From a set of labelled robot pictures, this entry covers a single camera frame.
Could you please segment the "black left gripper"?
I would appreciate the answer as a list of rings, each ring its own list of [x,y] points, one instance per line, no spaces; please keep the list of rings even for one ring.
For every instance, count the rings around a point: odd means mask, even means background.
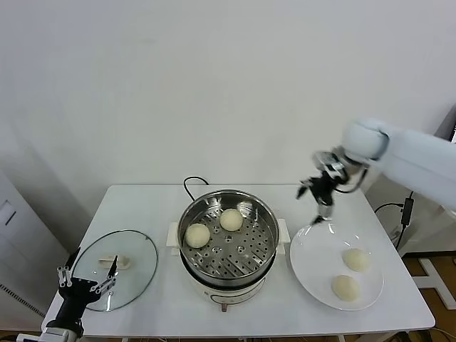
[[[115,285],[118,256],[113,259],[106,279],[99,284],[88,279],[71,278],[71,269],[80,250],[80,247],[77,248],[69,256],[66,263],[56,269],[60,287],[58,293],[62,297],[63,303],[53,321],[59,323],[76,323],[80,321],[86,306],[96,302],[100,298],[100,294],[106,293]]]

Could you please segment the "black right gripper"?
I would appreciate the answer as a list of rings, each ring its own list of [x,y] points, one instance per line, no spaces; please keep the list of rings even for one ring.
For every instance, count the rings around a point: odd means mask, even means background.
[[[331,221],[333,214],[333,191],[337,187],[337,182],[331,178],[328,173],[322,173],[319,177],[310,177],[300,181],[296,193],[296,199],[299,200],[304,196],[307,190],[310,190],[318,204],[317,215],[311,221],[311,226]]]

